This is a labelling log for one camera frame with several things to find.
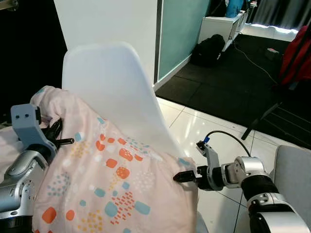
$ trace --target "white chair backrest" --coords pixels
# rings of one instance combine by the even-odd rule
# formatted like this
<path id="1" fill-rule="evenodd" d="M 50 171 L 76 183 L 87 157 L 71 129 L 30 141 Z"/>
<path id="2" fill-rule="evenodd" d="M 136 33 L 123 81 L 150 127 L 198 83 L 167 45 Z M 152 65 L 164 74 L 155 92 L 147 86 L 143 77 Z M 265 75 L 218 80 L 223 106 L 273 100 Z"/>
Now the white chair backrest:
<path id="1" fill-rule="evenodd" d="M 68 51 L 62 88 L 78 95 L 125 135 L 157 151 L 184 156 L 165 125 L 151 84 L 129 45 L 89 45 Z"/>

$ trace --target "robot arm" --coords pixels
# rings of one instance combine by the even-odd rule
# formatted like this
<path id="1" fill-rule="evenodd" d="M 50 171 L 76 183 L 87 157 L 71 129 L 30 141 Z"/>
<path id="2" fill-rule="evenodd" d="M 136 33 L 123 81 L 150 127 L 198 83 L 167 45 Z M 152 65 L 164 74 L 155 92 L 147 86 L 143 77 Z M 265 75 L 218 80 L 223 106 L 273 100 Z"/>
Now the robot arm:
<path id="1" fill-rule="evenodd" d="M 43 133 L 39 108 L 31 104 L 11 108 L 12 126 L 26 150 L 7 169 L 0 183 L 1 232 L 27 233 L 32 230 L 35 198 L 58 148 L 73 138 L 56 140 L 61 119 Z"/>
<path id="2" fill-rule="evenodd" d="M 197 149 L 208 164 L 197 168 L 201 177 L 196 177 L 194 171 L 185 171 L 177 173 L 175 181 L 195 182 L 206 191 L 241 187 L 252 233 L 310 233 L 303 219 L 279 193 L 259 158 L 237 157 L 233 163 L 219 166 L 218 155 L 207 142 L 198 142 Z"/>

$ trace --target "black floor mat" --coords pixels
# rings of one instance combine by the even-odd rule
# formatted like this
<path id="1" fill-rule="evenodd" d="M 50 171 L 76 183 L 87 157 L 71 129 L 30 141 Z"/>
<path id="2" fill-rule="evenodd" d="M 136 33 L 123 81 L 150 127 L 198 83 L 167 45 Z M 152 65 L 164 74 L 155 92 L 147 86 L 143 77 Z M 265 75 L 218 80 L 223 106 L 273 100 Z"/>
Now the black floor mat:
<path id="1" fill-rule="evenodd" d="M 239 35 L 236 39 L 236 47 L 277 82 L 281 63 L 268 60 L 264 53 L 267 48 L 274 48 L 283 54 L 287 46 L 286 41 L 263 37 Z M 160 87 L 156 95 L 247 127 L 276 102 L 278 95 L 272 91 L 274 85 L 263 70 L 231 45 L 217 66 L 208 68 L 188 63 Z M 284 103 L 281 108 L 311 121 L 309 102 L 305 94 L 299 100 Z M 270 114 L 257 130 L 311 148 L 311 124 L 282 109 Z"/>

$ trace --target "gray curtain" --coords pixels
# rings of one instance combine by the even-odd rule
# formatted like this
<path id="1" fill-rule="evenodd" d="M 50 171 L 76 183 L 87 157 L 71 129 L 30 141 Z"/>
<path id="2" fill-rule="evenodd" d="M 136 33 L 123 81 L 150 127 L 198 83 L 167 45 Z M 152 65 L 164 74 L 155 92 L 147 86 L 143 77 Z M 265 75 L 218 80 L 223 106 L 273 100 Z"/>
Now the gray curtain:
<path id="1" fill-rule="evenodd" d="M 252 23 L 300 29 L 311 20 L 311 0 L 261 0 Z"/>

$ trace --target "pink blanket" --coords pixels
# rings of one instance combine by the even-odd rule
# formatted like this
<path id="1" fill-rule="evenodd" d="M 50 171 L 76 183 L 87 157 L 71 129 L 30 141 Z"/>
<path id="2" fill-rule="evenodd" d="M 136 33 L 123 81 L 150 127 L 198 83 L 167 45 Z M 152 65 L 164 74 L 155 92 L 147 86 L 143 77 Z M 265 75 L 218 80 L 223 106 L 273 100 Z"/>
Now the pink blanket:
<path id="1" fill-rule="evenodd" d="M 194 169 L 176 158 L 123 135 L 70 92 L 46 86 L 31 99 L 43 124 L 63 120 L 62 146 L 35 203 L 36 233 L 195 232 L 197 189 L 173 176 Z M 22 151 L 12 128 L 0 131 L 1 181 Z"/>

